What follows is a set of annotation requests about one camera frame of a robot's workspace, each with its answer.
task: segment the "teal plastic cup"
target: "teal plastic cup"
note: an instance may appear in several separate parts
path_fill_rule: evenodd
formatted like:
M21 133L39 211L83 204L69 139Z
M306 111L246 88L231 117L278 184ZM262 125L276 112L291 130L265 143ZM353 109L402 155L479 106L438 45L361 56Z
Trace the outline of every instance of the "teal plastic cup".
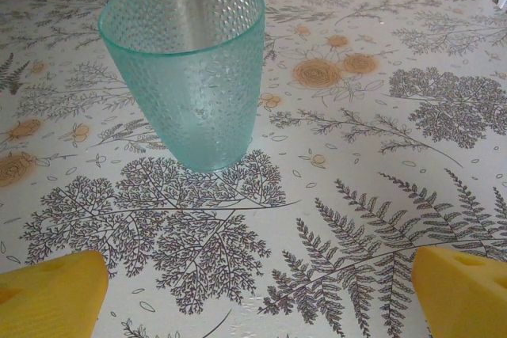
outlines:
M250 143L262 74L264 0L112 0L98 28L137 104L198 172Z

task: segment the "table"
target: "table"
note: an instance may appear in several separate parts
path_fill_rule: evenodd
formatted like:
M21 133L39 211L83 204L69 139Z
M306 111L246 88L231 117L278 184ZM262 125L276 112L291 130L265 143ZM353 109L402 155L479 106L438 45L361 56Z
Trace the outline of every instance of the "table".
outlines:
M0 2L0 272L101 251L93 336L431 336L417 247L507 260L490 0L266 0L249 152L205 175L128 92L107 1Z

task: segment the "cup rim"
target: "cup rim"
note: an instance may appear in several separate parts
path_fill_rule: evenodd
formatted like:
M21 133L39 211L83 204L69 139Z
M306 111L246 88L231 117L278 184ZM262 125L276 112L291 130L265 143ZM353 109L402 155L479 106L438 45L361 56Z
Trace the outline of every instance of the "cup rim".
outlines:
M128 53L135 54L135 55L152 56L152 57L171 57L171 56L173 56L173 57L182 57L182 56L185 56L185 55L195 55L195 54L198 54L198 53L204 53L206 51L212 51L212 50L218 49L220 47L224 47L224 46L226 46L228 44L231 44L233 41L235 41L236 39L240 38L241 36L244 36L245 34L250 33L257 25L259 25L261 23L261 20L264 19L263 16L265 16L265 10L266 10L265 1L261 0L261 12L260 12L257 20L250 27L248 27L243 32L239 33L237 36L234 36L232 39L223 41L222 43L219 43L219 44L216 44L216 45L212 45L211 47L203 47L201 49L196 49L195 51L180 51L180 52L175 52L175 53L151 53L151 52L145 52L145 51L135 51L135 50L129 49L127 47L124 47L122 45L119 45L119 44L115 43L114 41L110 40L104 34L104 32L102 30L102 22L104 20L105 11L108 8L110 8L111 6L113 6L115 3L117 3L118 1L120 1L120 0L112 0L112 1L108 2L108 4L101 11L101 15L98 18L98 32L99 32L99 35L101 36L101 38L107 44L111 44L112 46L114 46L114 47L116 47L116 48L118 48L118 49L120 49L122 51L126 51Z

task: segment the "textured cup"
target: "textured cup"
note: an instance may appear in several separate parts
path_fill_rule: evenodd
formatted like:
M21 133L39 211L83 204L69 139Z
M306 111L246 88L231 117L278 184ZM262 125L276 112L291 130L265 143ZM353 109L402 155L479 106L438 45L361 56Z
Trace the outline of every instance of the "textured cup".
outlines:
M112 0L98 27L174 157L211 172L250 142L262 73L263 0Z

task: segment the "yellow object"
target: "yellow object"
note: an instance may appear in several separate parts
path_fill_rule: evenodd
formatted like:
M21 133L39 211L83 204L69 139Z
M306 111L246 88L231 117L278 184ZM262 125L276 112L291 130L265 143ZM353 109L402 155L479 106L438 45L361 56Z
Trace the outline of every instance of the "yellow object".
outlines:
M0 274L0 337L90 338L107 288L94 251Z
M434 338L507 337L507 264L424 247L412 282Z

